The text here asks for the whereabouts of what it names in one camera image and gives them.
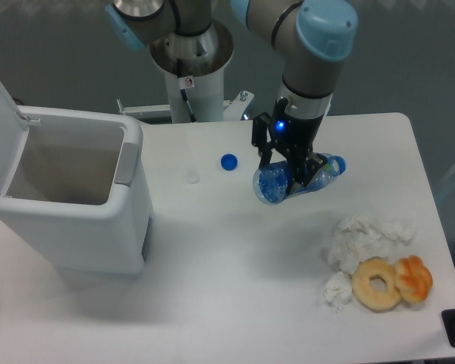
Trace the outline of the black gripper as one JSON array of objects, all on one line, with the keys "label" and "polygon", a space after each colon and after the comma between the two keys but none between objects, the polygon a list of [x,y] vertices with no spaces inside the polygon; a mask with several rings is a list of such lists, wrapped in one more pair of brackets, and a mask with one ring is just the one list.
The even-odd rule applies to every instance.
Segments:
[{"label": "black gripper", "polygon": [[[313,142],[323,115],[305,119],[295,118],[284,111],[273,111],[272,118],[266,112],[253,118],[251,143],[258,149],[259,169],[269,166],[275,148],[287,160],[288,187],[307,187],[326,165],[326,157],[313,152]],[[274,142],[268,140],[268,128]]]}]

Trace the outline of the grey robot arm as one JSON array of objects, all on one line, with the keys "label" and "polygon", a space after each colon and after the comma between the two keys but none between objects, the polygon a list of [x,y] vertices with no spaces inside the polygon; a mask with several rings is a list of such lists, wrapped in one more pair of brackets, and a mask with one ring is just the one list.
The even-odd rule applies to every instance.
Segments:
[{"label": "grey robot arm", "polygon": [[[346,1],[233,1],[231,9],[285,59],[272,113],[253,121],[259,166],[278,152],[287,161],[288,188],[307,187],[328,164],[313,141],[353,49],[357,13]],[[173,122],[221,119],[234,41],[210,1],[112,1],[105,11],[121,41],[148,48],[164,73]]]}]

